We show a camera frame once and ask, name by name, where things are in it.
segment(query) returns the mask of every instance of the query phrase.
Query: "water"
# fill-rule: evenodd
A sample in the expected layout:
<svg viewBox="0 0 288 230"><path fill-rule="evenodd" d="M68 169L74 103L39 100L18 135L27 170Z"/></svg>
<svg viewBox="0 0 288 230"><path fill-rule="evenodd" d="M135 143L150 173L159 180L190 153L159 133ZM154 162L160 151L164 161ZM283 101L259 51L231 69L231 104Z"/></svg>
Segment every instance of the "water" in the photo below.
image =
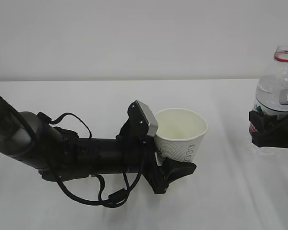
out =
<svg viewBox="0 0 288 230"><path fill-rule="evenodd" d="M262 110L267 115L288 115L288 105L279 103L279 94L282 90L288 89L288 81L275 75L268 75L259 79L255 105L256 110Z"/></svg>

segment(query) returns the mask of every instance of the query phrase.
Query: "white wall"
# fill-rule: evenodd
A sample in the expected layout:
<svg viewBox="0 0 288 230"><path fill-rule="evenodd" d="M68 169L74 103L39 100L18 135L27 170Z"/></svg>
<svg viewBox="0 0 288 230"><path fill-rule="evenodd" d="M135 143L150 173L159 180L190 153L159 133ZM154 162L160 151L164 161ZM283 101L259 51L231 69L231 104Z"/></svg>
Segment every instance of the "white wall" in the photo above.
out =
<svg viewBox="0 0 288 230"><path fill-rule="evenodd" d="M1 80L257 77L288 0L0 0Z"/></svg>

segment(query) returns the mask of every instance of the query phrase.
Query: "cup rim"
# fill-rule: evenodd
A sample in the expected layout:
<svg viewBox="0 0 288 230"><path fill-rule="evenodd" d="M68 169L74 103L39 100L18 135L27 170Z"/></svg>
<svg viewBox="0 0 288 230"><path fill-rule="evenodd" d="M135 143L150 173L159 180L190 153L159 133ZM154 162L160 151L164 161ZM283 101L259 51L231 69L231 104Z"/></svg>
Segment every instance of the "cup rim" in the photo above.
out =
<svg viewBox="0 0 288 230"><path fill-rule="evenodd" d="M198 113L196 113L195 111L193 111L193 110L191 110L191 109L184 109L184 108L167 108L167 109L160 110L159 112L157 112L157 113L155 114L155 116L156 116L157 114L163 112L163 111L172 110L172 109L179 109L179 110L189 111L189 112L192 112L192 113L196 114L197 116L199 116L199 117L205 122L205 124L206 124L206 130L205 130L204 132L202 132L201 134L199 134L199 135L196 135L196 136L193 136L193 137L187 138L187 139L170 139L170 138L162 137L162 136L158 135L157 133L156 133L156 137L159 137L159 138L161 138L161 139L163 139L163 140L168 140L168 141L184 142L184 141L194 140L194 139L196 139L196 138L198 138L198 137L200 137L200 136L203 136L203 135L205 135L205 133L208 131L209 128L208 128L208 124L207 124L206 120L205 120L201 115L199 115Z"/></svg>

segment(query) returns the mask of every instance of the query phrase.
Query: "cable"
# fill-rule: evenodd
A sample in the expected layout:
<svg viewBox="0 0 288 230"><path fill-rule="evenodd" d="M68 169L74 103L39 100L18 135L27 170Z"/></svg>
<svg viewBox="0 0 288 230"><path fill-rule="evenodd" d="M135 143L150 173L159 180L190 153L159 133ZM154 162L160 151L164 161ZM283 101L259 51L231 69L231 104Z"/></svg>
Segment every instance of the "cable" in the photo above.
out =
<svg viewBox="0 0 288 230"><path fill-rule="evenodd" d="M91 205L91 206L99 206L99 205L103 205L104 202L107 202L108 200L105 201L91 201L91 200L86 200L86 199L82 199L76 195L74 195L73 193L71 193L67 187L65 186L65 184L63 183L63 181L60 179L60 177L58 176L57 172L54 170L54 167L48 157L48 155L45 153L45 151L43 151L43 146L40 144L35 132L33 131L33 129L31 128L31 126L27 123L27 121L21 116L21 114L15 110L10 104L8 104L8 109L9 111L14 115L14 117L16 117L19 122L22 124L22 126L25 128L25 130L28 132L29 136L31 137L32 141L35 142L35 144L40 147L42 149L42 155L44 156L47 165L51 171L51 173L53 174L55 181L57 182L58 186L60 187L60 189L63 191L63 193L68 196L70 199L85 204L85 205ZM100 184L102 184L102 180L100 177L97 177L99 179Z"/></svg>
<svg viewBox="0 0 288 230"><path fill-rule="evenodd" d="M86 127L86 129L90 133L90 136L88 138L88 140L90 141L92 139L92 132L91 132L90 128L79 117L77 117L75 114L63 113L61 116L59 116L54 121L51 121L49 124L56 125L56 124L60 123L63 120L63 118L66 117L67 115L70 115L70 116L73 116L73 117L77 118Z"/></svg>
<svg viewBox="0 0 288 230"><path fill-rule="evenodd" d="M105 180L103 178L102 175L96 174L95 176L98 178L99 183L100 183L100 189L99 189L99 193L98 193L98 201L91 201L91 200L86 200L83 198L80 198L76 195L74 195L73 193L71 193L67 187L65 186L65 184L63 183L63 181L61 180L60 176L57 174L56 170L54 169L54 166L51 163L51 160L49 159L48 155L46 154L46 151L44 150L43 146L40 144L35 132L33 131L33 129L31 128L31 126L27 123L27 121L21 116L21 114L15 110L10 104L8 104L6 102L9 111L11 112L12 115L14 115L14 117L16 119L18 119L18 121L21 123L21 125L25 128L25 130L28 132L29 136L31 137L32 141L35 142L36 146L39 147L41 149L42 155L46 160L46 163L51 171L51 173L53 174L56 183L58 184L58 186L60 187L60 189L63 191L63 193L69 197L70 199L85 204L85 205L91 205L91 206L99 206L99 205L103 205L105 207L110 207L110 208L115 208L115 207L120 207L122 206L128 199L130 191L132 191L134 189L134 187L137 185L137 183L139 182L141 175L143 173L143 167L144 167L144 154L142 153L142 157L141 157L141 162L140 162L140 169L138 171L138 174L134 180L134 182L132 183L131 186L129 186L129 182L128 182L128 178L126 173L123 173L123 177L124 177L124 181L127 187L127 195L125 197L124 200L118 202L118 203L112 203L109 199L107 200L102 200L101 194L105 189ZM76 117L89 131L89 139L91 140L92 138L92 132L89 129L89 127L76 115L72 114L72 113L64 113L61 116L59 116L56 120L51 121L50 124L55 125L57 123L59 123L65 116L67 115L72 115L74 117Z"/></svg>

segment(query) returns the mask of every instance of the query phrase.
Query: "plastic water bottle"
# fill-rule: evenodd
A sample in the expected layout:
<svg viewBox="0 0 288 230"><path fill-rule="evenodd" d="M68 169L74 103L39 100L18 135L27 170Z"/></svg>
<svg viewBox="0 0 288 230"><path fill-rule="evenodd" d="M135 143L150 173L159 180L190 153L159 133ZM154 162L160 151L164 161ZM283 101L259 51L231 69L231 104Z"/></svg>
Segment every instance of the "plastic water bottle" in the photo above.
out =
<svg viewBox="0 0 288 230"><path fill-rule="evenodd" d="M253 110L266 115L277 115L278 119L288 116L288 105L279 103L279 94L284 89L288 89L288 46L279 46L274 54L274 62L259 79ZM256 127L250 124L249 132L252 134L256 131ZM256 150L271 154L272 148Z"/></svg>

